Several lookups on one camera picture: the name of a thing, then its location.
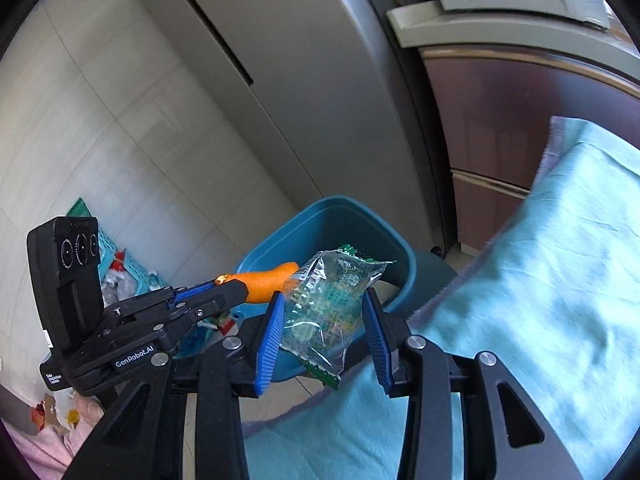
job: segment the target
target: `metal bolt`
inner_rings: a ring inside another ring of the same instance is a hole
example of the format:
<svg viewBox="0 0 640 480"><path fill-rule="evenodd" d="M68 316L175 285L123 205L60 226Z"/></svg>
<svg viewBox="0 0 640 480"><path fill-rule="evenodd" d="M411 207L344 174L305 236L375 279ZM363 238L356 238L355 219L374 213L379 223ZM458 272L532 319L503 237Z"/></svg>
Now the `metal bolt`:
<svg viewBox="0 0 640 480"><path fill-rule="evenodd" d="M411 335L406 339L406 344L410 348L422 350L425 346L427 346L427 340L421 335Z"/></svg>
<svg viewBox="0 0 640 480"><path fill-rule="evenodd" d="M242 346L242 340L234 335L225 337L222 340L222 346L227 350L238 350Z"/></svg>
<svg viewBox="0 0 640 480"><path fill-rule="evenodd" d="M483 365L487 365L487 366L493 366L498 362L497 357L493 355L491 352L482 352L480 354L479 359Z"/></svg>
<svg viewBox="0 0 640 480"><path fill-rule="evenodd" d="M164 366L169 362L169 356L164 352L158 352L151 357L151 364L153 366Z"/></svg>

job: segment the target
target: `blue bucket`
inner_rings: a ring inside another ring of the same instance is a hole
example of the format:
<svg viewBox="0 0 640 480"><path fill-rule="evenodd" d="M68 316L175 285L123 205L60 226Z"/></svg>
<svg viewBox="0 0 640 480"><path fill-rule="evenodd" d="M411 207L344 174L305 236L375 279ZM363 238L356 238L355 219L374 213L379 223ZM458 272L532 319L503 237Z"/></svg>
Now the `blue bucket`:
<svg viewBox="0 0 640 480"><path fill-rule="evenodd" d="M256 246L240 263L237 272L269 270L285 262L300 266L322 250L350 244L374 260L394 260L380 278L400 288L385 307L407 317L431 299L456 273L430 253L415 253L398 232L371 209L345 196L313 203ZM259 316L267 304L242 304L233 309L238 323ZM280 351L273 382L303 374L305 368L292 354Z"/></svg>

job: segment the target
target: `pink blanket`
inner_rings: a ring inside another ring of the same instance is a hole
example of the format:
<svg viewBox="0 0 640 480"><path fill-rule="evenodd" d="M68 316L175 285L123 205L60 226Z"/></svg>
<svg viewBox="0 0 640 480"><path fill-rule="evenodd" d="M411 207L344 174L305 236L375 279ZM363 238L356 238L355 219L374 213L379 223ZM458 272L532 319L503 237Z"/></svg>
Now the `pink blanket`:
<svg viewBox="0 0 640 480"><path fill-rule="evenodd" d="M68 433L48 426L36 436L26 435L4 420L2 423L40 480L60 480L93 429L82 417Z"/></svg>

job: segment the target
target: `brown drawer front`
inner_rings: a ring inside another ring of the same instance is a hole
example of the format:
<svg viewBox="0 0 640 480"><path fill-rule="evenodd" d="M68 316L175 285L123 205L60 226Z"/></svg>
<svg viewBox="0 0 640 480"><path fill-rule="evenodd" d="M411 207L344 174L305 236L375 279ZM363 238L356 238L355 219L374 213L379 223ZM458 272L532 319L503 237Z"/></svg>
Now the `brown drawer front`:
<svg viewBox="0 0 640 480"><path fill-rule="evenodd" d="M457 170L530 189L552 116L593 121L640 148L640 101L601 82L509 60L425 65Z"/></svg>
<svg viewBox="0 0 640 480"><path fill-rule="evenodd" d="M522 204L521 198L458 178L453 179L453 187L458 213L458 240L478 251Z"/></svg>

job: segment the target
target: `teal towel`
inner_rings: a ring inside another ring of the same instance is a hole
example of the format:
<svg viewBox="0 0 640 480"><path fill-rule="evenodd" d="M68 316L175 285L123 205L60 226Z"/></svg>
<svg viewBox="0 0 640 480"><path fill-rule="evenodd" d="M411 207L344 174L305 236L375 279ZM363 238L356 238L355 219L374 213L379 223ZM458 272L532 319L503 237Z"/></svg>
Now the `teal towel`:
<svg viewBox="0 0 640 480"><path fill-rule="evenodd" d="M601 480L640 425L639 301L640 152L595 124L554 119L519 213L410 324L447 352L495 352L585 480ZM405 416L406 400L386 397L366 361L338 392L249 428L250 474L395 478Z"/></svg>

